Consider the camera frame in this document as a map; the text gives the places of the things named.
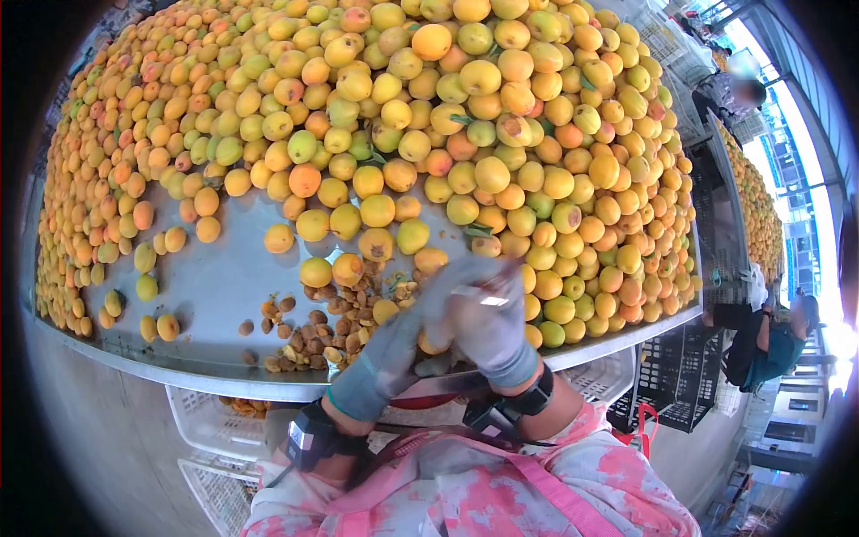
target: floor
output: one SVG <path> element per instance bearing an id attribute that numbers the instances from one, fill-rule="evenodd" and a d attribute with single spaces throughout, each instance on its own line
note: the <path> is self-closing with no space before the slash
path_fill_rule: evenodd
<path id="1" fill-rule="evenodd" d="M 177 466 L 192 449 L 181 439 L 164 387 L 109 369 L 27 331 L 37 391 L 64 463 L 112 534 L 213 536 L 216 532 Z M 743 409 L 708 414 L 687 435 L 658 430 L 650 461 L 679 501 L 697 514 L 723 480 L 739 446 Z"/>
<path id="2" fill-rule="evenodd" d="M 746 412 L 747 394 L 729 418 L 710 411 L 691 434 L 659 427 L 650 444 L 650 465 L 674 496 L 693 515 L 706 512 L 711 499 L 728 482 L 728 467 L 740 449 L 738 435 Z M 653 425 L 645 431 L 651 433 Z"/>
<path id="3" fill-rule="evenodd" d="M 213 537 L 176 460 L 179 435 L 164 387 L 120 373 L 26 330 L 37 395 L 72 482 L 112 535 Z"/>

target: work glove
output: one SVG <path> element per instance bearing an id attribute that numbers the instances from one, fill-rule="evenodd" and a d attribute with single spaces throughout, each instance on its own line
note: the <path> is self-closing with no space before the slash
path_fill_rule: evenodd
<path id="1" fill-rule="evenodd" d="M 413 306 L 431 345 L 443 348 L 453 340 L 498 387 L 519 386 L 539 365 L 537 351 L 525 338 L 521 270 L 515 265 L 511 271 L 511 263 L 516 262 L 478 255 L 459 258 L 423 286 Z M 457 288 L 478 287 L 493 278 L 504 280 L 503 285 L 491 292 L 470 290 L 473 296 L 454 294 Z M 481 303 L 489 296 L 507 301 L 500 306 Z"/>
<path id="2" fill-rule="evenodd" d="M 379 326 L 358 359 L 328 387 L 328 399 L 343 414 L 374 422 L 391 399 L 417 382 L 415 360 L 420 316 L 400 311 Z"/>

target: black wristband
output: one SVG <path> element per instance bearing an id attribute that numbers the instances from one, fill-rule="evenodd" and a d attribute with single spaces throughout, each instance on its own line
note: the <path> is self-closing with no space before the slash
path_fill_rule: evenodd
<path id="1" fill-rule="evenodd" d="M 555 375 L 543 362 L 543 373 L 540 374 L 539 379 L 521 394 L 505 397 L 504 407 L 520 415 L 536 416 L 549 406 L 554 387 Z"/>

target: teal shirt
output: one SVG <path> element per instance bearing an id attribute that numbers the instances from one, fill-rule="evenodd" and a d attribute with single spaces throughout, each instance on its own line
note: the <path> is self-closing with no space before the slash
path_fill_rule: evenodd
<path id="1" fill-rule="evenodd" d="M 770 324 L 770 350 L 764 352 L 758 349 L 743 387 L 756 386 L 761 382 L 784 375 L 788 369 L 796 365 L 803 348 L 805 348 L 805 341 L 793 334 L 790 323 Z"/>

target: person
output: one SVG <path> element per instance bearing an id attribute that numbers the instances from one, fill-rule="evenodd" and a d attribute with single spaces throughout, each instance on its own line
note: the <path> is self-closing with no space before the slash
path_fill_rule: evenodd
<path id="1" fill-rule="evenodd" d="M 796 366 L 808 331 L 818 325 L 819 310 L 813 296 L 797 295 L 790 302 L 787 322 L 774 320 L 770 305 L 753 312 L 748 304 L 716 304 L 703 322 L 737 331 L 728 349 L 725 376 L 741 392 L 751 392 Z"/>
<path id="2" fill-rule="evenodd" d="M 417 381 L 418 334 L 423 330 L 433 346 L 453 335 L 497 394 L 514 400 L 551 381 L 545 406 L 515 422 L 524 443 L 512 446 L 465 427 L 419 430 L 390 442 L 371 462 L 331 455 L 306 472 L 290 471 L 289 447 L 281 446 L 258 461 L 260 490 L 243 537 L 700 535 L 647 459 L 612 436 L 606 408 L 544 368 L 522 329 L 519 270 L 492 292 L 507 300 L 501 306 L 452 294 L 493 280 L 504 267 L 503 260 L 478 256 L 443 267 L 413 306 L 376 329 L 314 405 L 339 434 L 367 435 L 391 398 Z M 368 477 L 350 485 L 358 470 Z"/>
<path id="3" fill-rule="evenodd" d="M 707 122 L 709 108 L 729 131 L 764 101 L 766 88 L 760 81 L 724 72 L 707 76 L 692 90 L 692 102 L 701 120 Z"/>

